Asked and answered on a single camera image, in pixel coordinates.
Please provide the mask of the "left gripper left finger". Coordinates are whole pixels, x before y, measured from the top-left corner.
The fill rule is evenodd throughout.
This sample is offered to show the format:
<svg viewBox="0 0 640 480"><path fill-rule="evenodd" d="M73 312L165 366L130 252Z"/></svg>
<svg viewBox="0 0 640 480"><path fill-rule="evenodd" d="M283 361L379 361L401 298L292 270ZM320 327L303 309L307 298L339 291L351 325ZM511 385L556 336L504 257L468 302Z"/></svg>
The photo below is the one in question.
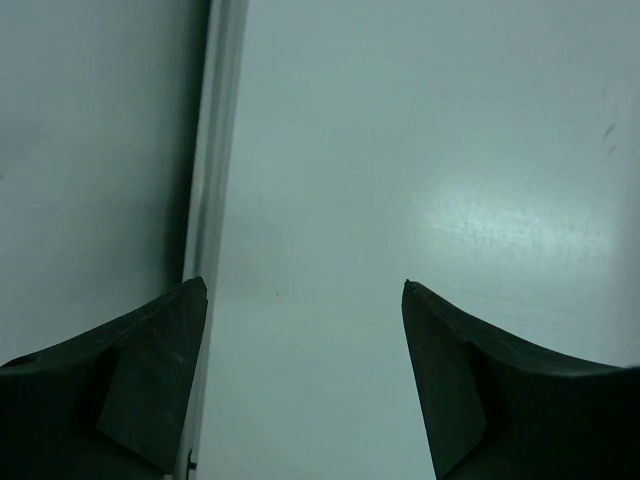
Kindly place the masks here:
<svg viewBox="0 0 640 480"><path fill-rule="evenodd" d="M4 479L164 479L178 465L207 315L191 278L1 367Z"/></svg>

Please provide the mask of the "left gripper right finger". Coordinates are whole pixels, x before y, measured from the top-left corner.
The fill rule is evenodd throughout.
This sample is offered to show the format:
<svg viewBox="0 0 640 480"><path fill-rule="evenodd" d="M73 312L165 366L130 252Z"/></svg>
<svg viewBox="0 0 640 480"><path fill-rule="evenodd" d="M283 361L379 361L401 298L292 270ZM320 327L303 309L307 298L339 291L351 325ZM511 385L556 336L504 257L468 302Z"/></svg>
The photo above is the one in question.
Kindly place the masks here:
<svg viewBox="0 0 640 480"><path fill-rule="evenodd" d="M408 281L402 317L439 479L635 479L639 371L565 355Z"/></svg>

